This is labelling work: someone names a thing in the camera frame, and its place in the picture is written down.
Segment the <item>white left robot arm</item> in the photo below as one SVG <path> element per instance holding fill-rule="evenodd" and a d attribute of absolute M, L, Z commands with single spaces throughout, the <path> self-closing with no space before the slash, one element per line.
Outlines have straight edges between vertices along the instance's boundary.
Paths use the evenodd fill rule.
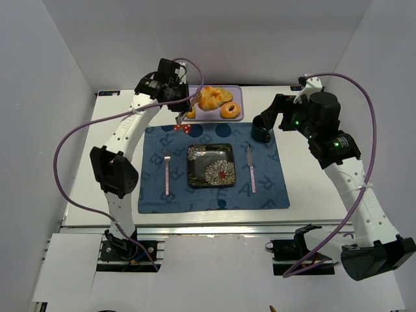
<path fill-rule="evenodd" d="M 132 165 L 134 151 L 150 121 L 159 113 L 163 103 L 173 112 L 191 110 L 186 65 L 179 59 L 161 59 L 157 71 L 143 77 L 134 90 L 129 116 L 123 118 L 112 136 L 102 147 L 94 147 L 90 159 L 94 177 L 104 192 L 109 214 L 111 242 L 125 243 L 136 239 L 131 193 L 139 180 Z"/>

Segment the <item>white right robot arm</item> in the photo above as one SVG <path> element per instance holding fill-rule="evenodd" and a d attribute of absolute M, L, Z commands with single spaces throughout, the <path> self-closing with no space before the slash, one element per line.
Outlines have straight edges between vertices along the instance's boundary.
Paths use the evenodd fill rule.
<path fill-rule="evenodd" d="M 399 268 L 415 253 L 415 241 L 402 237 L 381 208 L 371 184 L 365 181 L 361 152 L 354 139 L 339 129 L 341 105 L 327 92 L 299 98 L 276 94 L 260 114 L 266 126 L 298 131 L 338 191 L 354 227 L 354 238 L 336 235 L 320 251 L 342 264 L 346 273 L 361 281 Z"/>

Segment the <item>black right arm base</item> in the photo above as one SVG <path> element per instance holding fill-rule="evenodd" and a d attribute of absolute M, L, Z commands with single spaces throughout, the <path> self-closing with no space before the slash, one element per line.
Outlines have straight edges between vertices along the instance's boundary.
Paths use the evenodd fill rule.
<path fill-rule="evenodd" d="M 290 268 L 291 264 L 284 265 L 284 261 L 297 262 L 303 256 L 309 253 L 309 249 L 306 246 L 304 235 L 310 231 L 322 229 L 322 226 L 308 224 L 304 227 L 297 229 L 294 232 L 293 239 L 278 239 L 271 240 L 265 244 L 265 250 L 272 253 L 272 258 L 278 265 L 273 265 L 274 275 L 280 275 L 286 268 Z M 318 263 L 323 260 L 325 256 L 320 253 L 315 253 L 307 261 L 299 265 L 295 270 L 303 269 Z M 302 272 L 300 275 L 331 275 L 335 274 L 334 264 L 331 263 L 331 259 L 328 258 L 329 263 L 323 263 L 320 266 L 312 268 L 306 272 Z"/>

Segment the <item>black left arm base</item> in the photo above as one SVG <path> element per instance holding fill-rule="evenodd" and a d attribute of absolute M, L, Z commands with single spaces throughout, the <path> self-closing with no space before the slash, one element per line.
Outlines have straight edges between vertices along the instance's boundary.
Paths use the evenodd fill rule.
<path fill-rule="evenodd" d="M 156 273 L 161 266 L 161 242 L 156 240 L 140 240 L 143 248 L 130 240 L 119 239 L 107 229 L 104 232 L 99 256 L 97 272 L 119 273 Z"/>

